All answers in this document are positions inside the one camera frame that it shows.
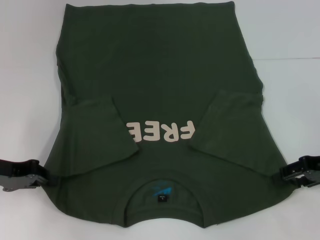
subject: white surface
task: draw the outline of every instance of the white surface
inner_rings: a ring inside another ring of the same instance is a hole
[[[0,0],[0,159],[33,158],[43,165],[49,155],[61,117],[55,50],[66,3],[179,2],[196,1]],[[235,4],[264,83],[263,115],[281,152],[288,163],[303,155],[320,155],[320,59],[287,59],[320,57],[320,1],[235,0]],[[121,228],[67,216],[41,188],[0,191],[0,239],[316,240],[319,201],[320,187],[299,189],[274,207],[206,229],[166,218]]]

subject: t-shirt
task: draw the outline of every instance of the t-shirt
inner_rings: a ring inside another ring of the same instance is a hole
[[[65,7],[60,130],[43,186],[67,215],[202,228],[295,189],[262,116],[263,84],[234,2]]]

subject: blue logo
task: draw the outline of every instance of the blue logo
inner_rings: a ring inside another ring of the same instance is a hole
[[[156,192],[152,196],[158,196],[158,195],[161,195],[161,194],[169,195],[171,193],[171,190],[172,190],[172,187],[168,187],[168,188],[165,188],[165,189],[162,189],[162,190]]]

